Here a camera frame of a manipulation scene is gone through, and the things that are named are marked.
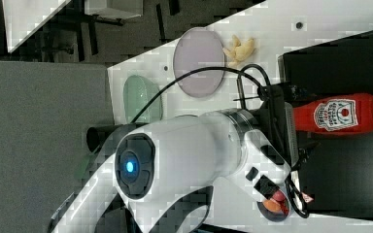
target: blue light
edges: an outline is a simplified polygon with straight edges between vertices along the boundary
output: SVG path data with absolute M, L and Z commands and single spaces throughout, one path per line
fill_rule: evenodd
M 128 171 L 129 173 L 134 171 L 134 164 L 132 162 L 126 163 L 126 171 Z

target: dark gray mat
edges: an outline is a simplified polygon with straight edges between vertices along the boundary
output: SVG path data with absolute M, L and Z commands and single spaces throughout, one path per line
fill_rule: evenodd
M 81 181 L 89 126 L 113 123 L 101 65 L 0 62 L 0 232 L 46 232 Z
M 373 32 L 284 54 L 286 78 L 313 93 L 373 94 Z M 373 220 L 373 132 L 312 135 L 321 142 L 301 168 L 301 189 L 313 213 Z M 311 140 L 300 134 L 300 140 Z

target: chair leg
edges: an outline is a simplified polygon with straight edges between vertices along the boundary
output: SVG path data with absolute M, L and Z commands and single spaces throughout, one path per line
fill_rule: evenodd
M 76 33 L 77 33 L 77 44 L 78 44 L 78 59 L 79 61 L 84 61 L 85 54 L 84 54 L 83 31 L 81 28 L 81 24 L 79 22 L 76 23 Z
M 90 50 L 92 55 L 98 53 L 98 40 L 96 39 L 96 30 L 95 30 L 95 20 L 91 21 L 88 24 L 89 27 L 89 40 L 90 40 Z

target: gray floor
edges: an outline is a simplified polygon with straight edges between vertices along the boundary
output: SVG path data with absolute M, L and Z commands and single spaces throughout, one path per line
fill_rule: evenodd
M 85 61 L 111 66 L 128 58 L 152 50 L 169 41 L 181 37 L 193 27 L 207 26 L 222 18 L 243 11 L 264 0 L 179 0 L 180 12 L 170 16 L 168 0 L 144 0 L 144 14 L 141 17 L 126 19 L 123 26 L 96 23 L 96 36 L 99 52 L 91 55 L 87 24 L 82 24 Z M 160 36 L 156 5 L 160 5 L 165 38 Z M 54 45 L 74 46 L 76 36 L 73 32 L 61 31 Z M 29 53 L 33 38 L 23 46 L 21 53 Z M 55 62 L 79 62 L 78 55 L 59 52 L 54 55 Z

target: ketchup label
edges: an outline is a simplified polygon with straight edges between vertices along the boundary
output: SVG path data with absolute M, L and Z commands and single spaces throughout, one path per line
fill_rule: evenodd
M 332 99 L 319 104 L 314 111 L 314 121 L 318 128 L 325 128 L 327 131 L 356 126 L 356 101 Z

